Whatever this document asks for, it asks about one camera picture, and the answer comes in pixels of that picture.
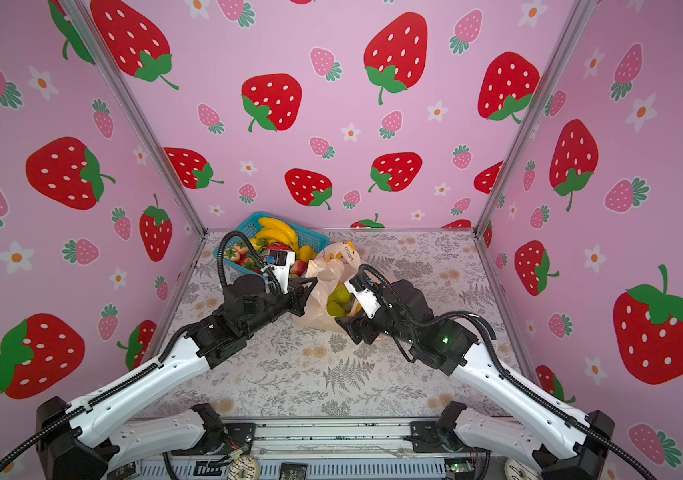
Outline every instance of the basket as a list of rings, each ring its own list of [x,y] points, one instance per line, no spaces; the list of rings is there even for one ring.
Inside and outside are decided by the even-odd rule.
[[[239,230],[243,234],[245,234],[248,238],[253,238],[256,236],[256,234],[263,228],[259,222],[258,219],[260,219],[263,216],[268,216],[270,218],[277,218],[278,220],[284,221],[286,224],[290,225],[290,228],[296,230],[296,236],[298,236],[298,246],[301,248],[304,245],[309,245],[312,247],[312,250],[314,250],[317,253],[320,253],[325,249],[326,246],[330,245],[330,238],[328,238],[327,235],[323,234],[318,234],[317,232],[314,232],[312,230],[309,230],[308,228],[304,228],[303,226],[298,226],[297,224],[294,224],[292,222],[288,222],[286,220],[283,220],[281,218],[278,218],[277,216],[274,215],[269,215],[264,212],[256,212],[255,214],[252,214],[248,218],[245,219],[245,221],[238,225],[238,227],[235,230]],[[240,241],[240,237],[235,237],[232,240],[229,241],[227,244],[227,248],[231,248],[235,244],[237,244]],[[214,251],[213,253],[214,256],[218,255],[218,248]],[[240,272],[241,274],[254,274],[254,275],[259,275],[254,271],[248,270],[244,266],[240,266],[234,262],[230,262],[227,259],[224,259],[224,263],[230,265],[232,268]]]

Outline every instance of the strawberry wallpaper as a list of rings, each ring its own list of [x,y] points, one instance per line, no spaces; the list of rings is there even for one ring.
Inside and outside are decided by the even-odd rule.
[[[143,360],[186,226],[58,2],[0,1],[0,458]],[[11,476],[42,477],[34,451]]]
[[[228,228],[476,223],[572,3],[89,5],[203,221]]]
[[[683,6],[599,2],[521,160],[486,241],[541,385],[682,478]]]

